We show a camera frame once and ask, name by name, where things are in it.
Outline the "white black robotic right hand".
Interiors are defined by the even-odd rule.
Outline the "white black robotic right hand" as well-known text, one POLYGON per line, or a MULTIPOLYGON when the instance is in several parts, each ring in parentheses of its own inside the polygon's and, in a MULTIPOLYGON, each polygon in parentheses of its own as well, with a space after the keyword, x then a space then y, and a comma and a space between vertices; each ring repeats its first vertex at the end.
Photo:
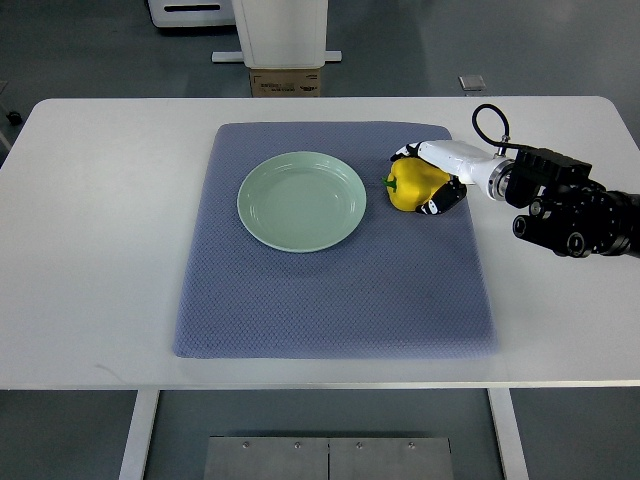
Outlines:
POLYGON ((491 154, 465 142, 454 140, 422 141, 408 144, 391 157, 392 163, 405 157, 415 157, 450 175, 431 199, 414 212, 439 215, 465 198, 469 185, 478 186, 492 200, 498 200, 498 174, 501 161, 491 154))

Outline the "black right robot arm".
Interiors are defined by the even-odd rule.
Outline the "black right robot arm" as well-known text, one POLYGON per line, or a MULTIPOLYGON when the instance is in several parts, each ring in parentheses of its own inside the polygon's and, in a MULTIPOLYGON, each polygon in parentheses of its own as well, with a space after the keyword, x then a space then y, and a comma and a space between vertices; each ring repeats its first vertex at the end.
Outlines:
POLYGON ((515 145, 506 202, 526 215, 514 235, 559 256, 639 256, 639 196, 589 178, 592 166, 549 149, 515 145))

